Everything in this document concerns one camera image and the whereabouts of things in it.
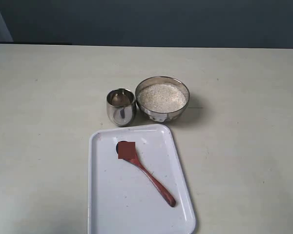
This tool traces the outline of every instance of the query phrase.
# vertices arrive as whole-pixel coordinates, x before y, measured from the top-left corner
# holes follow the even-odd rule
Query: table surface
[[[156,75],[191,93],[167,126],[194,233],[293,234],[293,50],[61,45],[0,45],[0,234],[86,233],[106,94]]]

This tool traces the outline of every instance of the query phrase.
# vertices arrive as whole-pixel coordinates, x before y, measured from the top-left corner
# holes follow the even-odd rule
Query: dark background
[[[0,0],[15,42],[293,48],[293,0]]]

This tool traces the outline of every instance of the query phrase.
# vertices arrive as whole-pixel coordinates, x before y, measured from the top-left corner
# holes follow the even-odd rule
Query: stainless steel bowl
[[[181,109],[174,111],[174,112],[168,112],[168,113],[159,113],[159,112],[155,112],[155,111],[151,111],[151,110],[147,109],[146,107],[141,105],[141,103],[139,102],[138,96],[139,96],[139,93],[143,89],[145,89],[151,85],[154,85],[154,84],[174,84],[174,85],[176,85],[177,88],[185,96],[185,98],[187,100],[186,104]],[[143,80],[140,84],[138,84],[136,91],[135,91],[135,95],[136,95],[136,102],[137,102],[137,105],[138,105],[140,111],[142,113],[146,114],[151,120],[154,120],[156,122],[171,121],[171,120],[179,117],[182,114],[182,112],[187,108],[188,103],[189,103],[189,99],[190,99],[189,89],[181,81],[179,81],[175,78],[163,77],[163,76],[150,77],[148,79]]]

